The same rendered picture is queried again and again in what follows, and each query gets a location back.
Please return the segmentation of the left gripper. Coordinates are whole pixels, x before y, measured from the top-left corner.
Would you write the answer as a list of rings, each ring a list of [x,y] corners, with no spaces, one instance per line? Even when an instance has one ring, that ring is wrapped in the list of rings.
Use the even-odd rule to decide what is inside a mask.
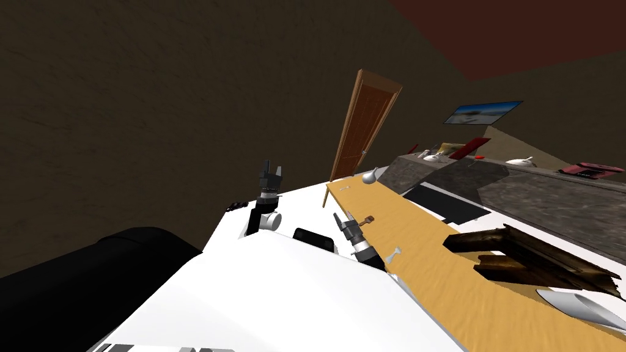
[[[262,173],[259,177],[261,193],[278,193],[282,182],[282,167],[278,166],[275,174],[270,173],[270,160],[263,161]]]

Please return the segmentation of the light wooden table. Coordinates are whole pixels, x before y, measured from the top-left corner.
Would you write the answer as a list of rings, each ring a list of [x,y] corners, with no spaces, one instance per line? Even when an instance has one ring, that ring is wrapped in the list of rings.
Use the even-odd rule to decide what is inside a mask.
[[[382,257],[401,248],[388,269],[469,352],[626,352],[617,332],[484,279],[472,260],[444,247],[452,227],[381,183],[351,177],[327,187],[344,212],[374,217],[363,231]]]

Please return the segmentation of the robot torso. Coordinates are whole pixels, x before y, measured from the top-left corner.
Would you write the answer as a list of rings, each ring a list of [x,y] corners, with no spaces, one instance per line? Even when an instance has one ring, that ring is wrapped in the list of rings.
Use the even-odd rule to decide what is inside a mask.
[[[395,277],[261,231],[185,263],[106,352],[466,352]]]

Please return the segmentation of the brown wooden door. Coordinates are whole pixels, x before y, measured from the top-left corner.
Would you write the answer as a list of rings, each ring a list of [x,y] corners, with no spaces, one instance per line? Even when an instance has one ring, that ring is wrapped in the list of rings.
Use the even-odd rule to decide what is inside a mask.
[[[367,70],[359,70],[348,106],[330,181],[356,174],[402,85]]]

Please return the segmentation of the white bowl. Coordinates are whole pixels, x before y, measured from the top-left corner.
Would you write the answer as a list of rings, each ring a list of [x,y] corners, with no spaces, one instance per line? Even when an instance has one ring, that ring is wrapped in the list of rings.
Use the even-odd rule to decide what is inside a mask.
[[[570,317],[611,328],[626,335],[626,321],[589,298],[577,293],[552,290],[536,292],[549,305]]]

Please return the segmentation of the grey stone counter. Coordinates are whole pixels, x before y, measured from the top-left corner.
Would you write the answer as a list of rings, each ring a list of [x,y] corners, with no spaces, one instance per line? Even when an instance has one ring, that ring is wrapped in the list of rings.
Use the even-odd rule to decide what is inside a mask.
[[[492,159],[398,156],[379,181],[398,194],[427,183],[626,265],[626,183]]]

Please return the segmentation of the blue framed wall picture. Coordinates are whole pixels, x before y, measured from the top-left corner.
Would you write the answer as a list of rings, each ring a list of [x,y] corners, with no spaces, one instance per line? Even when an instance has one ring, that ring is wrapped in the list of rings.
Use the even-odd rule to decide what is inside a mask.
[[[522,101],[461,105],[443,123],[447,125],[492,125],[520,104]]]

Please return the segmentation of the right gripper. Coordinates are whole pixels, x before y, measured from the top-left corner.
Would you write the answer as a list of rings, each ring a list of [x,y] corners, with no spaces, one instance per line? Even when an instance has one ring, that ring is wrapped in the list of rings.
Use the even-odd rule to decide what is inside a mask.
[[[355,221],[353,215],[347,211],[348,221],[342,222],[337,213],[333,213],[334,220],[338,228],[342,231],[346,240],[349,242],[362,242],[365,240],[363,231],[360,229],[359,223]]]

